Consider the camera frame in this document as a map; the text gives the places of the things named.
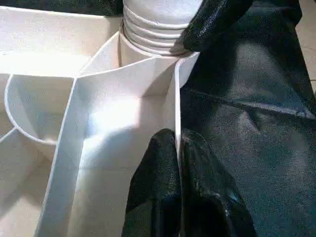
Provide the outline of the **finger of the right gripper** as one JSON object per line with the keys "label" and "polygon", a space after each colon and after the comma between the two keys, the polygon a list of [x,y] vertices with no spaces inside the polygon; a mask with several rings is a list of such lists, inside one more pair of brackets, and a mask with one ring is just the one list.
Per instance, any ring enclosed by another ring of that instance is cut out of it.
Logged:
{"label": "finger of the right gripper", "polygon": [[202,52],[213,45],[249,9],[248,0],[174,0],[175,19],[187,24],[172,47],[173,55]]}

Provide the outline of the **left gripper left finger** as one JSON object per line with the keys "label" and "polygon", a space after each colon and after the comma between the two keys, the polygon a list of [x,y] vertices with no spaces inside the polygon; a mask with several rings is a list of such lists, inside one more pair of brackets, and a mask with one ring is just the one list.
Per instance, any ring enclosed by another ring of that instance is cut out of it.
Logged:
{"label": "left gripper left finger", "polygon": [[133,174],[123,237],[176,237],[181,218],[180,174],[174,133],[155,133]]}

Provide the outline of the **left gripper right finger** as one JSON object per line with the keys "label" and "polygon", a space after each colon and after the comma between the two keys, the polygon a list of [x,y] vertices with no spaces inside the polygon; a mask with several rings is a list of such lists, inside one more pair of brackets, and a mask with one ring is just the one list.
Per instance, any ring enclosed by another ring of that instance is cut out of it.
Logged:
{"label": "left gripper right finger", "polygon": [[199,133],[181,137],[184,234],[187,237],[255,237],[253,220],[232,175]]}

